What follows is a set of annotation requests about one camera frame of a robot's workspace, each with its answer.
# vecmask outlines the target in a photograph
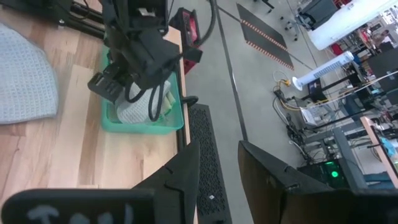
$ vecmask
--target black floor mat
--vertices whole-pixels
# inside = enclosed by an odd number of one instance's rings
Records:
[[[254,26],[253,29],[256,29],[257,32],[263,33],[275,42],[279,43],[284,50],[287,50],[286,42],[282,34],[278,33],[274,28],[267,25],[265,22],[260,20],[253,13],[249,12],[240,4],[236,4],[239,11],[239,16],[242,19],[242,22],[246,21],[248,24]]]
[[[197,198],[199,224],[230,224],[231,213],[226,198],[220,159],[207,105],[195,104],[188,110],[190,134],[200,143],[200,180]]]
[[[243,36],[246,42],[254,47],[256,50],[265,54],[266,56],[276,60],[287,68],[294,70],[292,59],[287,51],[273,44],[266,38],[263,38],[259,33],[252,28],[241,24]]]

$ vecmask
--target concrete floor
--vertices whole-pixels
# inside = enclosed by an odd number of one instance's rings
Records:
[[[243,139],[239,123],[236,100],[233,95],[234,82],[242,107],[243,119],[248,139],[263,150],[273,154],[293,167],[299,166],[303,160],[298,150],[289,144],[286,129],[282,121],[272,109],[274,95],[272,87],[275,82],[272,73],[276,70],[285,72],[289,77],[302,76],[329,60],[325,51],[318,51],[309,41],[306,33],[302,33],[297,42],[291,34],[286,33],[280,16],[292,17],[292,8],[297,7],[297,0],[270,0],[275,10],[266,14],[269,8],[262,3],[251,0],[217,0],[219,7],[239,18],[236,3],[262,19],[269,26],[280,32],[287,43],[295,71],[263,55],[245,43],[241,25],[220,11],[221,21],[210,39],[202,47],[203,56],[198,64],[187,75],[188,95],[199,97],[199,103],[209,105],[216,136],[216,143],[220,155],[226,193],[231,209],[233,223],[252,223],[248,203],[241,185],[238,168],[238,141]],[[204,34],[210,23],[210,7],[207,1],[175,0],[171,15],[179,7],[189,10],[196,9],[201,33]],[[220,34],[220,26],[226,40],[231,61],[231,71],[228,69],[226,54]],[[327,75],[325,83],[337,80],[336,74]],[[288,96],[306,95],[306,92],[297,92],[293,87],[284,88]]]

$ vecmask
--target white cylinder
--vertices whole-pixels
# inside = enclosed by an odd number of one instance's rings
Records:
[[[347,51],[343,54],[331,59],[327,63],[319,66],[318,68],[312,70],[310,73],[304,75],[303,77],[296,78],[293,77],[292,81],[296,89],[303,90],[303,86],[326,75],[329,72],[334,71],[336,68],[342,67],[343,65],[347,64],[354,60],[354,55]]]
[[[353,0],[335,12],[320,27],[309,31],[308,36],[318,50],[323,50],[369,22],[380,12],[389,9],[396,2],[396,0]]]

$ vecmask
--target wooden table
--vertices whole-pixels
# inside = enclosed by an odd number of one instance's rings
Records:
[[[97,0],[89,4],[101,10]],[[25,189],[130,189],[176,155],[175,132],[154,136],[102,130],[100,98],[87,88],[100,69],[101,40],[10,9],[0,12],[0,22],[45,50],[58,75],[60,96],[55,118],[0,126],[0,205]],[[165,38],[182,49],[178,30],[170,27]],[[186,105],[183,114],[188,144]]]
[[[384,152],[384,149],[381,146],[377,146],[379,144],[379,141],[377,140],[377,136],[375,135],[375,133],[371,127],[374,125],[373,121],[371,121],[369,118],[363,116],[361,118],[361,122],[362,122],[363,126],[365,127],[365,130],[366,130],[369,138],[372,141],[372,145],[375,146],[374,148],[376,149],[381,162],[386,167],[387,173],[388,173],[389,177],[391,178],[392,183],[394,184],[394,187],[398,189],[398,177],[396,175],[396,172],[394,171],[396,168],[391,165],[390,158],[388,158],[386,152]]]

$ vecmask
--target gray cloth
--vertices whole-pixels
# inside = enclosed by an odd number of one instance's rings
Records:
[[[0,23],[0,124],[55,116],[56,74],[45,52]]]
[[[171,83],[166,81],[164,83],[163,89],[163,99],[166,97],[167,93],[170,91]],[[152,114],[155,116],[157,109],[157,102],[159,99],[159,90],[160,87],[156,89],[154,100],[152,101]],[[136,96],[141,89],[135,84],[132,84],[130,90],[130,98]],[[124,124],[134,124],[134,123],[143,123],[150,122],[148,115],[148,104],[150,94],[152,93],[152,89],[148,89],[143,96],[135,103],[129,103],[124,100],[124,94],[116,102],[116,112],[118,114],[118,118],[120,122]]]

